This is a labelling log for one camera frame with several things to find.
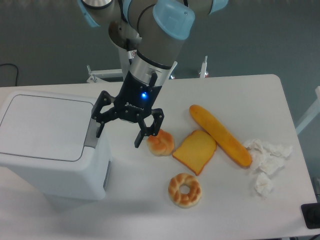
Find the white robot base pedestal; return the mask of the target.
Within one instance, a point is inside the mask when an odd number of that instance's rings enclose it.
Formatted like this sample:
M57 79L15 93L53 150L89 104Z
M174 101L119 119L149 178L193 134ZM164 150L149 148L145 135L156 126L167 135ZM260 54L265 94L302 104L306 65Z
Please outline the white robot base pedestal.
M178 65L176 61L169 66L152 62L136 49L128 51L127 55L125 55L124 50L120 50L119 56L123 59L121 69L92 71L88 65L87 70L89 78L87 82L100 83L103 80L107 81L110 78L122 77L125 79L127 75L131 75L136 80L146 85L161 87L166 80L171 78L173 70Z

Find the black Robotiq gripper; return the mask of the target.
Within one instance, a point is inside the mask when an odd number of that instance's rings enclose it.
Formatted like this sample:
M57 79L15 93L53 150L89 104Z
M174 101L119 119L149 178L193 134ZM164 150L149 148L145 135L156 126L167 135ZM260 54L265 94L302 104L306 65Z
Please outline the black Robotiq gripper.
M165 117L161 108L153 109L161 90L160 86L156 86L157 79L155 71L151 72L149 83L140 81L128 72L116 97L103 90L91 110L91 118L100 124L96 137L100 138L106 123L116 119L138 123L140 131L134 141L135 148L139 148L144 137L157 136ZM101 112L103 107L111 104L114 104L114 107ZM151 126L146 126L145 118L150 115L153 122Z

